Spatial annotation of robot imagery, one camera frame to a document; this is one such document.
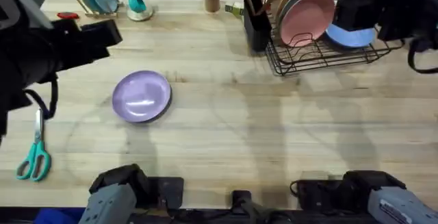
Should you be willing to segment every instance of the teal scissors handle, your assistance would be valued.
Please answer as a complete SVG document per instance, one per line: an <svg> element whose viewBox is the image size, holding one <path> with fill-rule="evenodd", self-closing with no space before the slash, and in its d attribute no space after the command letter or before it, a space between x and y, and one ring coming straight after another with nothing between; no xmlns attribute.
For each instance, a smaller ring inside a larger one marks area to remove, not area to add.
<svg viewBox="0 0 438 224"><path fill-rule="evenodd" d="M17 179L40 181L46 177L51 165L50 155L44 150L44 143L39 140L33 143L26 159L21 162L16 170Z"/></svg>

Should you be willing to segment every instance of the cup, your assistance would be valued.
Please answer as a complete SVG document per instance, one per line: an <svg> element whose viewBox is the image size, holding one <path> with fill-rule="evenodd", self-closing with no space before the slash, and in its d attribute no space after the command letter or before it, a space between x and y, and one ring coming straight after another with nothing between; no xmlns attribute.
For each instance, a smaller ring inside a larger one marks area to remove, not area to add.
<svg viewBox="0 0 438 224"><path fill-rule="evenodd" d="M146 10L146 4L143 0L128 0L128 6L134 12L143 12Z"/></svg>
<svg viewBox="0 0 438 224"><path fill-rule="evenodd" d="M220 9L220 0L204 0L207 12L217 12Z"/></svg>

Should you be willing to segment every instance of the dish rack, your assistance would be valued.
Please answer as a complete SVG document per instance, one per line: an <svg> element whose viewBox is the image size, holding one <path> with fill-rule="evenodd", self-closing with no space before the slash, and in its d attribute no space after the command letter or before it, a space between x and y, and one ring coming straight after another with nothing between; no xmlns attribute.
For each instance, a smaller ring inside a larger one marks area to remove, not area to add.
<svg viewBox="0 0 438 224"><path fill-rule="evenodd" d="M282 42L273 15L268 13L268 18L270 19L272 30L268 46L266 47L266 56L274 72L280 76L331 66L359 63L369 64L404 46L403 40L396 42L397 45L394 46L389 46L387 42L376 40L364 48L346 49L331 42L326 35L316 40L311 33L308 33L296 35L304 36L308 38L306 40L311 40L308 45L290 47Z"/></svg>

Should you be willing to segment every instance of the wooden table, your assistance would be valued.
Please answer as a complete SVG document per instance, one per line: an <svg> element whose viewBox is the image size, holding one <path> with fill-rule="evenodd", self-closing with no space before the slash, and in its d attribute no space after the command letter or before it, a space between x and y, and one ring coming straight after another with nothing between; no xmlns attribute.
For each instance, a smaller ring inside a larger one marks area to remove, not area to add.
<svg viewBox="0 0 438 224"><path fill-rule="evenodd" d="M292 180L350 169L387 171L438 208L438 75L414 73L406 49L369 65L281 78L266 57L250 56L232 14L207 14L202 0L147 1L158 8L150 21L117 19L123 41L110 58L60 73L45 136L53 164L43 182L14 176L36 105L10 112L0 206L85 206L99 173L137 163L150 176L183 177L186 208L225 207L234 189L294 208ZM75 0L46 0L42 10L50 19L78 12L79 24L95 21ZM436 59L425 53L420 62ZM132 125L112 111L112 91L145 69L167 77L173 102L159 120ZM48 84L32 88L49 101Z"/></svg>

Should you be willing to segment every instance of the blue cloth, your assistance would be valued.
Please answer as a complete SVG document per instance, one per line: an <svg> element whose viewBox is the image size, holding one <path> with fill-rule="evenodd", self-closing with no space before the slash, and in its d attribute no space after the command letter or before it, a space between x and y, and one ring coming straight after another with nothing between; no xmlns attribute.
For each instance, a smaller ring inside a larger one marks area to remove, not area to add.
<svg viewBox="0 0 438 224"><path fill-rule="evenodd" d="M78 224L84 208L43 208L39 211L35 224Z"/></svg>

